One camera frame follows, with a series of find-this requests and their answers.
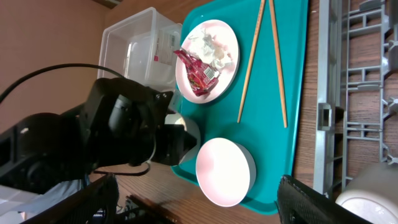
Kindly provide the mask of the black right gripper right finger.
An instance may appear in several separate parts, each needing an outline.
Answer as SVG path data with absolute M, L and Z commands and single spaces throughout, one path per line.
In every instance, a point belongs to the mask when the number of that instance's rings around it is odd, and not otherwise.
M 275 204 L 282 224 L 368 222 L 290 175 L 281 177 Z

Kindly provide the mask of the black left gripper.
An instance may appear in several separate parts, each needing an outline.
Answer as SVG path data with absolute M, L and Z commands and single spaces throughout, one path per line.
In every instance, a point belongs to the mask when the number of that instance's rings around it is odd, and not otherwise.
M 173 96 L 125 78 L 97 79 L 83 105 L 85 159 L 100 166 L 180 164 L 198 140 L 165 122 Z

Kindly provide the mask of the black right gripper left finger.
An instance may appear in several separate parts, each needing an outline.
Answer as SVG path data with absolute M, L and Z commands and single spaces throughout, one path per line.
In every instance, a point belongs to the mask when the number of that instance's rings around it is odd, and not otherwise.
M 101 223 L 114 223 L 118 199 L 116 177 L 113 174 L 104 175 L 83 190 L 22 224 L 92 223 L 99 210 L 104 211 Z

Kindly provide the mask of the grey bowl with rice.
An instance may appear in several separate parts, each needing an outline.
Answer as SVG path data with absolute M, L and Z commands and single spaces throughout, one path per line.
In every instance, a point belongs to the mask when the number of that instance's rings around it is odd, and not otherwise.
M 197 143 L 190 147 L 187 152 L 183 153 L 182 158 L 180 159 L 178 164 L 183 164 L 188 161 L 193 160 L 193 158 L 198 154 L 201 146 L 201 134 L 198 125 L 194 120 L 187 118 L 186 116 L 182 116 L 179 113 L 168 114 L 165 117 L 165 124 L 181 124 L 184 126 L 184 130 L 189 133 L 191 136 L 195 137 Z

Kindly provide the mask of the white paper cup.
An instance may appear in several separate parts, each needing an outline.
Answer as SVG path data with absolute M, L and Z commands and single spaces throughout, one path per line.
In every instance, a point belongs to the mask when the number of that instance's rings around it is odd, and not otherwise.
M 397 223 L 397 164 L 366 167 L 335 203 L 371 223 Z

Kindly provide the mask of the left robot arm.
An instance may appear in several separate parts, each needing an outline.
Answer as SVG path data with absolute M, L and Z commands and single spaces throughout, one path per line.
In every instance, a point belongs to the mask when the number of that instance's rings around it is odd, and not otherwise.
M 125 78 L 98 79 L 81 106 L 33 114 L 1 134 L 1 184 L 44 194 L 100 167 L 179 165 L 198 139 L 167 123 L 173 95 Z

